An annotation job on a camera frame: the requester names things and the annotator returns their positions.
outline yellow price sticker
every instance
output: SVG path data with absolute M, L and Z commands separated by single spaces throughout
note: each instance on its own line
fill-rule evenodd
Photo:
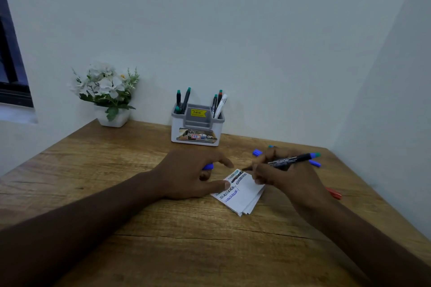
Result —
M 207 110 L 201 110 L 201 109 L 191 109 L 191 115 L 195 117 L 205 117 L 205 114 L 207 113 Z

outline pen holder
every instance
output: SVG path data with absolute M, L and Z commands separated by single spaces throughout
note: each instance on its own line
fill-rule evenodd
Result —
M 172 109 L 171 141 L 175 143 L 218 146 L 222 135 L 223 111 L 215 119 L 211 116 L 211 107 L 201 104 L 187 104 L 184 114 Z

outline white flower pot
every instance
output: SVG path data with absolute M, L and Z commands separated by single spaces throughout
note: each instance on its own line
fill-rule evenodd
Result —
M 118 109 L 117 116 L 115 116 L 114 120 L 110 122 L 106 117 L 107 113 L 105 113 L 107 109 L 108 107 L 94 105 L 94 113 L 102 126 L 121 127 L 126 124 L 126 121 L 128 121 L 130 117 L 130 109 Z

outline window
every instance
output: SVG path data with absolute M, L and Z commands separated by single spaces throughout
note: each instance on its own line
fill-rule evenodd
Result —
M 0 0 L 0 103 L 33 107 L 7 0 Z

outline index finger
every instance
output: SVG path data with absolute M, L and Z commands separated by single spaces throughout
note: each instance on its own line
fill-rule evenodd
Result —
M 253 160 L 253 163 L 266 163 L 275 158 L 288 158 L 299 155 L 300 152 L 289 148 L 267 148 L 264 153 Z
M 229 160 L 223 153 L 220 151 L 205 151 L 203 154 L 203 157 L 205 159 L 205 164 L 207 163 L 213 163 L 213 162 L 219 162 L 224 164 L 226 167 L 233 168 L 234 164 Z

